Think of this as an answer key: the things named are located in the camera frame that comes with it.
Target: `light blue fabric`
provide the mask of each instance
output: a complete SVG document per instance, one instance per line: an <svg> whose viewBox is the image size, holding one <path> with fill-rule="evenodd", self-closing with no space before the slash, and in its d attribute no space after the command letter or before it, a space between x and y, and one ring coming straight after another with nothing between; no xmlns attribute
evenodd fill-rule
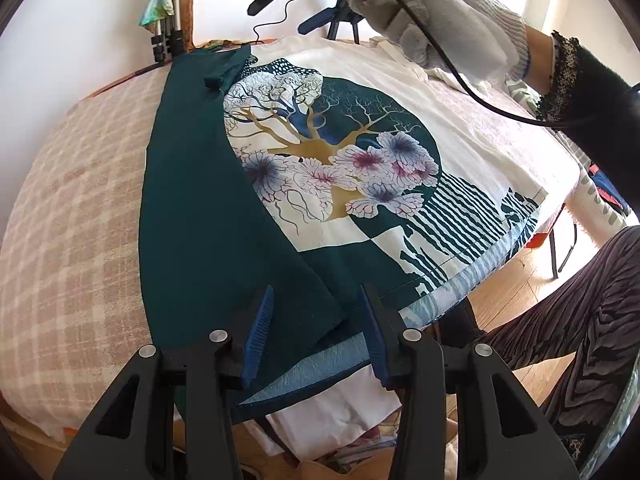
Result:
<svg viewBox="0 0 640 480"><path fill-rule="evenodd" d="M402 309L400 314L409 328L421 328L443 316L447 310L465 298L482 280L499 267L510 254L530 218L514 225L480 258L457 273L447 283ZM269 386L249 397L242 404L274 399L327 380L345 370L369 360L364 336L359 333L341 343L298 362Z"/></svg>
<svg viewBox="0 0 640 480"><path fill-rule="evenodd" d="M156 21L174 15L174 3L172 0L149 0L142 12L138 25L153 32Z"/></svg>

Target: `clamp screw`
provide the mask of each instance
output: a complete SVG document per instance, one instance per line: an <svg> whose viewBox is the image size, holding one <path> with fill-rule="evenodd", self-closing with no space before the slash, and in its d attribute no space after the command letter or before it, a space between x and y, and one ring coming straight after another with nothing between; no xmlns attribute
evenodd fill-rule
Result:
<svg viewBox="0 0 640 480"><path fill-rule="evenodd" d="M140 357L151 357L156 354L156 347L153 345L144 345L140 350L138 350Z"/></svg>
<svg viewBox="0 0 640 480"><path fill-rule="evenodd" d="M489 345L485 345L484 343L476 345L475 350L476 354L482 357L489 357L492 353L494 353L494 350Z"/></svg>
<svg viewBox="0 0 640 480"><path fill-rule="evenodd" d="M407 341L420 341L422 338L422 333L415 328L408 328L404 332L402 332L402 337L404 337Z"/></svg>
<svg viewBox="0 0 640 480"><path fill-rule="evenodd" d="M225 330L214 330L209 334L209 339L214 343L222 343L228 336Z"/></svg>

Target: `black cable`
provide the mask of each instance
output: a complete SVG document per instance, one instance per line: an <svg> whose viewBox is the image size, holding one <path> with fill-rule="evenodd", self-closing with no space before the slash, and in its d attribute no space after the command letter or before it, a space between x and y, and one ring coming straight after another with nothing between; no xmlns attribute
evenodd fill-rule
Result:
<svg viewBox="0 0 640 480"><path fill-rule="evenodd" d="M264 44L264 41L262 41L260 39L260 34L258 34L258 31L255 30L258 27L266 27L267 25L279 25L281 23L284 23L285 21L287 21L287 18L289 17L289 15L287 14L287 7L289 7L289 4L291 2L295 2L296 0L289 0L286 4L284 4L284 18L282 18L279 22L271 22L271 23L259 23L258 25L256 25L254 27L254 34L255 34L255 43L262 43Z"/></svg>
<svg viewBox="0 0 640 480"><path fill-rule="evenodd" d="M601 111L601 112L598 112L596 114L587 116L585 118L576 119L576 120L569 120L569 121L556 121L556 122L537 121L535 119L529 119L529 118L526 118L526 117L522 117L522 116L519 116L519 115L511 114L509 112L501 110L500 108L497 108L497 107L493 106L491 103L488 103L487 101L482 99L471 88L469 88L469 85L466 84L465 80L462 78L462 76L460 75L460 73L458 72L456 67L453 65L453 63L451 62L451 60L449 59L447 54L445 54L445 52L442 49L442 47L438 44L438 42L434 39L434 37L431 35L431 33L427 30L426 26L420 20L420 18L418 18L415 15L415 13L404 2L404 0L396 0L396 2L398 3L398 5L400 5L400 7L402 7L404 12L406 12L409 15L409 17L412 20L414 20L414 23L418 26L418 28L426 36L426 38L429 41L429 43L431 43L433 45L434 49L439 54L439 56L442 58L442 60L444 61L445 65L447 65L449 70L451 70L451 73L453 74L453 77L455 77L457 82L460 83L460 86L462 86L462 88L465 89L466 93L468 93L474 101L478 102L483 107L487 108L488 110L491 110L492 112L494 112L494 113L496 113L498 115L502 115L503 117L506 117L508 119L513 119L514 121L518 121L518 122L525 123L525 124L533 124L534 126L544 126L546 128L553 128L555 130L562 130L562 129L565 129L565 128L575 128L576 126L583 126L584 124L591 123L591 121L599 119L603 115L605 115L605 113L610 112L610 109L614 107L614 106L607 107L607 110L605 110L604 112ZM620 96L620 99L617 102L615 102L614 104L615 105L619 105L620 101L622 101L623 99L626 99L628 97L628 95L631 95L634 92L638 92L638 91L640 91L640 83L632 86L629 90L625 91Z"/></svg>

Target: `flower illustration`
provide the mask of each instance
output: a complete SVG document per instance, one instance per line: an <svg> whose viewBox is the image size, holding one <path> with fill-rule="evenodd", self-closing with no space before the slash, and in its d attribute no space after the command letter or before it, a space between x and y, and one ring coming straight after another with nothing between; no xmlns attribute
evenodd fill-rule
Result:
<svg viewBox="0 0 640 480"><path fill-rule="evenodd" d="M397 161L391 164L391 171L385 181L390 182L395 188L402 190L413 189L422 183L422 179L417 171L409 173L405 171Z"/></svg>
<svg viewBox="0 0 640 480"><path fill-rule="evenodd" d="M357 184L343 168L324 165L316 158L304 158L300 162L296 183L301 189L319 197L331 193L331 186L354 191Z"/></svg>
<svg viewBox="0 0 640 480"><path fill-rule="evenodd" d="M349 144L335 155L330 156L329 161L336 168L342 168L345 173L362 180L369 180L371 177L389 170L388 161L382 150L373 146L369 146L365 151L354 144Z"/></svg>
<svg viewBox="0 0 640 480"><path fill-rule="evenodd" d="M378 206L383 205L392 213L402 218L415 215L424 201L420 193L402 194L402 189L389 182L370 180L358 186L358 190L365 196L347 202L347 214L359 218L373 218L378 214Z"/></svg>
<svg viewBox="0 0 640 480"><path fill-rule="evenodd" d="M281 200L290 187L287 171L293 169L289 157L276 156L266 150L241 155L244 174L263 202Z"/></svg>
<svg viewBox="0 0 640 480"><path fill-rule="evenodd" d="M431 155L420 145L420 142L404 132L398 132L395 135L391 132L382 132L376 140L382 147L383 155L390 162L397 162L407 173L417 170L425 171L427 163L433 162Z"/></svg>
<svg viewBox="0 0 640 480"><path fill-rule="evenodd" d="M435 161L429 157L424 164L424 171L416 170L414 175L420 178L420 182L423 186L436 187L438 185L438 179L436 178L440 167Z"/></svg>

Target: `gray glove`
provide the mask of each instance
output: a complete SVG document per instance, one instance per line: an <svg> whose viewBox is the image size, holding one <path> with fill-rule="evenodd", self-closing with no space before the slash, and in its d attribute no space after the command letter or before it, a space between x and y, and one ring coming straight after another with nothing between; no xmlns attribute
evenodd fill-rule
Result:
<svg viewBox="0 0 640 480"><path fill-rule="evenodd" d="M495 0L404 0L426 25L460 72L472 80L509 72L522 78L529 63L524 22ZM400 45L425 68L443 66L413 20L396 0L348 0L371 27Z"/></svg>

